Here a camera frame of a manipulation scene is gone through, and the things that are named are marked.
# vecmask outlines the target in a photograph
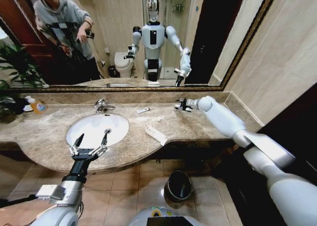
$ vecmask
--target toilet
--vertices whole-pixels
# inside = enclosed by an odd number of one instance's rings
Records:
[[[115,69],[120,73],[120,77],[130,77],[131,76],[131,69],[133,67],[133,59],[127,58],[124,59],[123,57],[128,55],[128,53],[115,53],[114,55],[114,66]]]

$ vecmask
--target humanoid robot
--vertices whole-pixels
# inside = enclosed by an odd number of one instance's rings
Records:
[[[239,117],[210,96],[180,101],[181,104],[176,106],[179,111],[199,109],[221,134],[231,138],[241,147],[251,146],[244,153],[244,157],[255,171],[267,177],[269,194],[288,226],[317,225],[317,187],[297,175],[282,170],[295,161],[291,153],[270,137],[246,130],[244,122]],[[50,199],[56,207],[45,211],[32,223],[32,226],[77,225],[77,211],[81,205],[82,188],[86,182],[88,166],[107,150],[108,134],[110,130],[105,131],[101,145],[95,149],[78,149],[84,135],[70,146],[72,158],[75,160],[70,173],[63,178],[61,185],[44,185],[37,194],[39,198]],[[147,209],[137,214],[129,226],[149,225],[148,219],[152,218],[150,221],[153,221],[154,217],[158,220],[170,220],[172,223],[176,219],[162,218],[178,216],[164,208]],[[191,217],[185,216],[179,220],[187,221],[187,224],[181,225],[203,225]]]
[[[162,68],[162,60],[160,57],[160,50],[164,44],[164,37],[170,40],[174,46],[180,51],[180,69],[175,69],[178,74],[176,86],[179,86],[190,73],[190,50],[183,48],[176,31],[172,26],[164,28],[158,22],[159,16],[159,0],[147,0],[148,14],[150,21],[142,28],[135,26],[133,28],[133,42],[128,47],[128,55],[124,58],[135,58],[139,50],[140,39],[142,38],[145,47],[145,61],[144,72],[145,79],[150,81],[157,81],[160,76]]]

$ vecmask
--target faucet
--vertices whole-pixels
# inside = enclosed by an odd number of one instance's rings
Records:
[[[115,109],[114,106],[109,106],[104,99],[98,100],[94,107],[97,108],[96,113],[106,112],[106,111],[113,111]]]

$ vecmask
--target gray hoodie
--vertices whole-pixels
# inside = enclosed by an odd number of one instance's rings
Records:
[[[59,7],[57,10],[52,10],[45,0],[37,0],[33,7],[35,10],[37,28],[47,38],[52,37],[52,35],[46,27],[46,24],[77,22],[81,25],[86,16],[90,17],[87,11],[80,9],[72,0],[59,0]],[[70,42],[66,39],[64,33],[60,29],[54,29],[54,32],[62,44],[71,47]],[[73,32],[74,40],[76,40],[77,33],[78,30]],[[76,42],[76,47],[88,60],[94,57],[88,42],[82,44]]]

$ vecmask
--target hand soap dispenser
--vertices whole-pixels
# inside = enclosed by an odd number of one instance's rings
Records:
[[[26,96],[25,99],[30,103],[30,106],[35,113],[42,114],[47,110],[46,106],[42,102],[35,100],[31,96]]]

